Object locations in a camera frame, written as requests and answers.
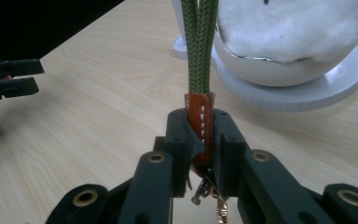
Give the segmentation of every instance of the white bowl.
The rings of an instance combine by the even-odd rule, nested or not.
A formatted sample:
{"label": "white bowl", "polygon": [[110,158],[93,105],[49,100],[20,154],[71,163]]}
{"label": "white bowl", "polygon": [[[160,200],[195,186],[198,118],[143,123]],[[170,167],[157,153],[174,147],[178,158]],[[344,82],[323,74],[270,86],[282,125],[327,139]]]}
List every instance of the white bowl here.
{"label": "white bowl", "polygon": [[314,80],[336,67],[351,52],[349,49],[327,63],[312,59],[277,63],[268,58],[236,56],[225,46],[218,28],[213,43],[220,60],[232,73],[254,84],[270,87],[294,86]]}

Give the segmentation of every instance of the leather strap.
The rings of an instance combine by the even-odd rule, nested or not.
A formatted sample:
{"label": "leather strap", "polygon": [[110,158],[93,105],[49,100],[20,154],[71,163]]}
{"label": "leather strap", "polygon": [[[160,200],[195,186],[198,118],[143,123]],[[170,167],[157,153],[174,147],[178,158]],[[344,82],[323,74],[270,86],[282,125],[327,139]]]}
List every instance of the leather strap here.
{"label": "leather strap", "polygon": [[201,175],[197,167],[213,163],[213,102],[214,93],[188,93],[185,95],[187,122],[205,145],[205,149],[193,160],[192,168]]}

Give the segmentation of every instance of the light wood surface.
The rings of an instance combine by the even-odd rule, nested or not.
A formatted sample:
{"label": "light wood surface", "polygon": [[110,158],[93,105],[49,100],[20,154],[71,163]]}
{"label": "light wood surface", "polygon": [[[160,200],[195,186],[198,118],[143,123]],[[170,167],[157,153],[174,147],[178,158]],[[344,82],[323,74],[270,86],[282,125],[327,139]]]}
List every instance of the light wood surface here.
{"label": "light wood surface", "polygon": [[[35,77],[36,95],[0,101],[0,224],[44,223],[69,190],[112,189],[165,135],[169,112],[184,106],[187,64],[174,57],[179,35],[171,1],[126,0],[53,50]],[[358,89],[304,113],[275,113],[235,99],[214,69],[215,107],[227,111],[252,148],[275,154],[319,193],[358,187]],[[191,176],[193,185],[200,180]],[[214,200],[174,200],[173,223],[215,223]],[[229,200],[230,223],[241,223]]]}

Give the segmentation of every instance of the green braided rope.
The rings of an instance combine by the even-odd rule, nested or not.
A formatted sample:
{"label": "green braided rope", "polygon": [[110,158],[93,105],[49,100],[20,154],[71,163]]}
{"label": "green braided rope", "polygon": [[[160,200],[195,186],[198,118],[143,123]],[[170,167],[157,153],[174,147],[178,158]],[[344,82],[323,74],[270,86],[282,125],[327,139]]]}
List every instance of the green braided rope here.
{"label": "green braided rope", "polygon": [[190,93],[209,91],[211,51],[218,0],[182,0],[185,24],[188,88]]}

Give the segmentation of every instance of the dark background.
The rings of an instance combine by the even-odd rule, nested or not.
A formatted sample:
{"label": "dark background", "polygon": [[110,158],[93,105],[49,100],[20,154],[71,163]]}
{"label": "dark background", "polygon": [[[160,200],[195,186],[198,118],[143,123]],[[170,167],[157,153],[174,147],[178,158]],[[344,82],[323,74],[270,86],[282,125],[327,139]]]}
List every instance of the dark background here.
{"label": "dark background", "polygon": [[40,59],[124,0],[0,0],[0,59]]}

